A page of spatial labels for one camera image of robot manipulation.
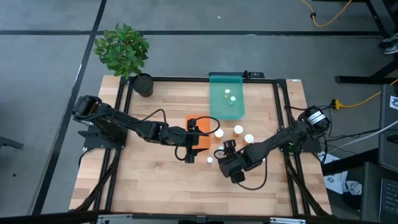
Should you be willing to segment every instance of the yellow cable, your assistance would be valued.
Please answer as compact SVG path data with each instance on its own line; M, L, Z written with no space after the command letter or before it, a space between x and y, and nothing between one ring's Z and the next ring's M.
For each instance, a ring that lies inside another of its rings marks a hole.
M309 5L309 4L308 4L306 1L304 1L304 0L300 0L300 1L302 1L304 4L306 4L306 5L310 8L311 13L313 13L313 9L312 9L312 6L311 6L311 5ZM351 4L352 1L353 1L353 0L349 0L349 1L347 2L346 6L344 6L344 8L343 8L331 21L329 21L329 22L327 22L327 23L325 23L325 24L319 25L319 24L317 24L317 21L315 20L315 16L312 16L313 23L314 23L317 27L325 27L325 26L331 24L334 20L337 19L337 17L340 16L341 13L343 13L343 12L346 10L346 8L349 6L349 4Z
M395 81L393 81L390 85L393 85L393 84L395 84L396 82L398 82L398 79L396 79ZM377 95L379 95L380 93L381 93L381 91L379 91L379 92L376 93L375 95L369 97L368 99L366 99L366 100L364 100L364 101L362 101L362 102L360 102L360 103L354 104L354 105L346 106L346 105L340 104L340 108L354 108L354 107L356 107L356 106L362 105L362 104L368 102L369 100L375 98L375 97L376 97Z

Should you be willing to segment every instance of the teal container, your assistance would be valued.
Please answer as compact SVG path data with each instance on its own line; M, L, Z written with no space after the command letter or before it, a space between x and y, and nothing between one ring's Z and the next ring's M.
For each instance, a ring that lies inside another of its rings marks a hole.
M230 93L226 99L225 90ZM230 105L231 96L235 102ZM210 77L210 115L217 119L241 119L244 116L243 83L239 76L212 75Z

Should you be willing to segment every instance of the orange block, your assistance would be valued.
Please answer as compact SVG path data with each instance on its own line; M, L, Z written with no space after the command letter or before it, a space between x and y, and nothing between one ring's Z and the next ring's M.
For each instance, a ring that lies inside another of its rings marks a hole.
M207 115L187 115L185 117L185 129L188 126L189 119L199 118L201 116L207 116ZM197 126L199 127L199 130L203 133L211 131L209 118L203 118L197 120ZM211 145L210 136L199 136L199 145L193 146L192 149L209 149L210 145Z

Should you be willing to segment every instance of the wooden tabletop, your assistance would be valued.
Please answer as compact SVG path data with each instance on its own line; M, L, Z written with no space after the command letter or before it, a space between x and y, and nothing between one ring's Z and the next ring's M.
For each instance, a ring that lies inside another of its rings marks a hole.
M103 102L114 105L118 92L119 77L104 76L99 97ZM306 108L303 86L300 80L287 80L290 104ZM132 94L129 114L142 119L153 111L163 108L170 126L185 126L189 114L208 115L210 111L209 83L201 82L155 82L154 93L148 98ZM237 124L244 128L243 134L254 135L255 141L263 141L276 133L278 127L274 93L271 84L244 83L244 104L246 115L242 120L221 121L224 131L222 140L211 136L211 149L199 153L194 164L176 160L174 147L145 142L130 131L126 147L122 150L114 189L111 210L132 213L174 213L208 215L254 215L291 216L289 190L283 155L273 150L268 157L268 178L265 186L256 191L245 190L225 178L218 163L206 163L214 150L223 141L235 139L237 149L243 147L243 137L232 135ZM283 94L280 90L281 103ZM300 111L294 111L297 117ZM155 114L150 120L162 121L162 115ZM76 208L88 196L98 181L104 149L91 151L84 156L77 176L70 208ZM179 156L185 155L181 148ZM320 163L309 153L301 154L305 183L322 208L331 213ZM264 163L246 172L243 185L257 187L264 179ZM104 207L106 190L101 198ZM300 191L296 186L299 210L302 212Z

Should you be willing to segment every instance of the gray floor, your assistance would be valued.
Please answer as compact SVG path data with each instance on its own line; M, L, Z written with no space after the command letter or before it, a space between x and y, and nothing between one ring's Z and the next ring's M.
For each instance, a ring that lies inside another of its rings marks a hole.
M97 0L3 2L0 29L29 30L91 30L100 5ZM373 2L390 29L392 23L383 5ZM309 3L320 24L345 5ZM313 25L309 14L299 0L288 5L278 0L113 0L105 7L99 29L112 29L115 23L125 22L141 30L377 30L365 3L353 3L335 23L323 29ZM369 75L392 60L377 47L381 41L378 37L147 38L150 52L143 71L153 76L205 77L210 71L262 71L270 78L301 79L309 105L325 105L332 98L349 105L371 96L380 86L339 85L334 76ZM87 40L88 36L0 35L0 135L25 142L23 150L5 147L0 151L0 217L29 213ZM98 94L103 75L110 73L91 54L79 95ZM378 98L355 109L333 111L333 133L377 128L378 117ZM69 125L44 213L68 210L83 145L77 131L84 128L76 122ZM376 144L377 139L371 138L347 149L362 152ZM333 154L349 156L340 151ZM333 213L352 217L338 205L333 206Z

